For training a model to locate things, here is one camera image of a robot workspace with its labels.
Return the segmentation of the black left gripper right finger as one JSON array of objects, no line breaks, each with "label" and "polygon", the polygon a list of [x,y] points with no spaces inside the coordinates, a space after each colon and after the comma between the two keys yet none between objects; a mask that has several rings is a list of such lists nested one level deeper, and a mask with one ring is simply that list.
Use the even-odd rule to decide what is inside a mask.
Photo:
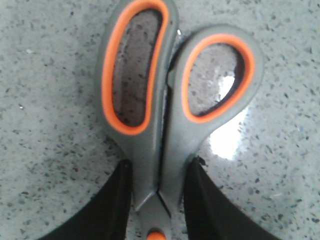
[{"label": "black left gripper right finger", "polygon": [[213,183],[195,157],[189,164],[183,188],[183,205],[189,240],[276,240],[241,212]]}]

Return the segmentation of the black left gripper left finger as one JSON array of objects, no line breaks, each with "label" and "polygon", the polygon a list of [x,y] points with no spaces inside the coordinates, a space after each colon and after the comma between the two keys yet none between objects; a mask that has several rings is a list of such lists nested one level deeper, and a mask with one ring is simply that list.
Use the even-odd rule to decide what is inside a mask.
[{"label": "black left gripper left finger", "polygon": [[131,208],[132,188],[132,163],[123,159],[87,205],[42,239],[124,240]]}]

